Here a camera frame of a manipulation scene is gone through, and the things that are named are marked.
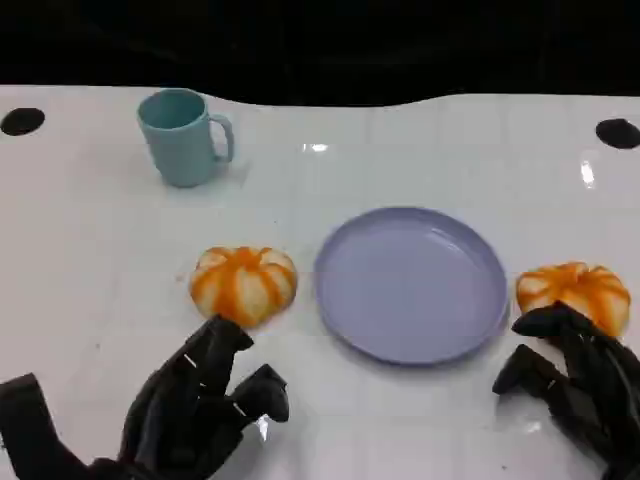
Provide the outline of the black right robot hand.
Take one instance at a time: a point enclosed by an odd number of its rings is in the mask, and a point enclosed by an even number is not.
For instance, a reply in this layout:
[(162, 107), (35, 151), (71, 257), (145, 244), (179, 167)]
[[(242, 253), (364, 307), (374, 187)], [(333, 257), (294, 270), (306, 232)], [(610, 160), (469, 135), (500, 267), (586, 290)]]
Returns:
[(512, 330), (559, 349), (567, 373), (521, 344), (492, 391), (523, 390), (543, 400), (560, 429), (606, 463), (605, 479), (639, 477), (639, 359), (586, 316), (557, 301), (522, 314)]

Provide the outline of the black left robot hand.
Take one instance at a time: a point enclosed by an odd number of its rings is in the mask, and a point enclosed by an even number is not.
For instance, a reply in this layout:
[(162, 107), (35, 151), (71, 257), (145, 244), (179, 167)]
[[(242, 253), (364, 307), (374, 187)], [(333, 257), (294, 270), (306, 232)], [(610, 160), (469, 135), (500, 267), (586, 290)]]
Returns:
[(286, 381), (268, 364), (227, 389), (234, 357), (251, 337), (220, 316), (206, 321), (144, 383), (131, 404), (116, 459), (98, 458), (95, 479), (209, 479), (263, 416), (289, 419)]

